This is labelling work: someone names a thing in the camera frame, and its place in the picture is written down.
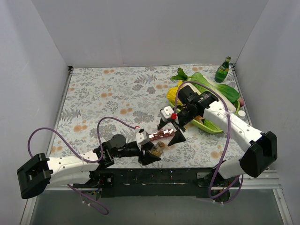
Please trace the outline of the red weekly pill organizer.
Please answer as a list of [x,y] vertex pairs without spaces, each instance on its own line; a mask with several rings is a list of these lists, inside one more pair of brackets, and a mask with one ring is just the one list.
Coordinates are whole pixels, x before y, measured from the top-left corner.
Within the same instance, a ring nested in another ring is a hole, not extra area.
[[149,135],[149,138],[151,141],[156,141],[164,138],[168,138],[171,136],[174,136],[174,130],[173,129],[167,129],[167,130],[159,130],[157,132],[154,132]]

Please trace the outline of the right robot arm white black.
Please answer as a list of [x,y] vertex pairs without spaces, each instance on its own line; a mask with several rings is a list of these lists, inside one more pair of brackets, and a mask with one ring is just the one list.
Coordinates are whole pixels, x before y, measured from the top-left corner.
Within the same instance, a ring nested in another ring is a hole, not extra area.
[[201,116],[220,127],[244,151],[242,157],[221,163],[217,172],[212,174],[215,185],[223,186],[229,178],[242,174],[256,178],[277,160],[276,135],[271,131],[264,133],[253,128],[235,114],[227,112],[225,105],[211,92],[198,94],[187,85],[179,90],[178,98],[184,105],[179,113],[170,106],[160,111],[158,129],[162,129],[167,123],[172,123],[176,129],[174,137],[169,142],[170,146],[184,142],[186,140],[183,135],[184,126],[195,117]]

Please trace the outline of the clear pill bottle yellow pills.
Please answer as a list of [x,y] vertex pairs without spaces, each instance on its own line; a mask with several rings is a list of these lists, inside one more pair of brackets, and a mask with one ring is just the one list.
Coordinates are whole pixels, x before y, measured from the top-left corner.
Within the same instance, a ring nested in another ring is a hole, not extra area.
[[159,141],[151,148],[150,153],[154,156],[161,157],[164,149],[165,149],[165,143]]

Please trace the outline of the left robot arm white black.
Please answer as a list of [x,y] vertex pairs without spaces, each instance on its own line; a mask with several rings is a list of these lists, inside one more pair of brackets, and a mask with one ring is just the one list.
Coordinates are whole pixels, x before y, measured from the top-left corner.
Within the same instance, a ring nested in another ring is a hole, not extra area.
[[87,184],[96,187],[100,176],[97,170],[106,169],[114,164],[114,158],[137,157],[142,165],[149,165],[161,158],[152,154],[155,145],[137,135],[137,140],[127,142],[125,136],[114,135],[101,147],[81,154],[79,157],[46,157],[39,153],[29,159],[17,170],[22,199],[40,195],[47,188],[67,184]]

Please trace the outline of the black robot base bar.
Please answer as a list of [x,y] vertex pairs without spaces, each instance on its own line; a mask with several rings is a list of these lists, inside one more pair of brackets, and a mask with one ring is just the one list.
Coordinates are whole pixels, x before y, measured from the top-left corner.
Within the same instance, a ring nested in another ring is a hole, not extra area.
[[86,188],[101,188],[102,197],[208,197],[211,168],[107,168],[90,173]]

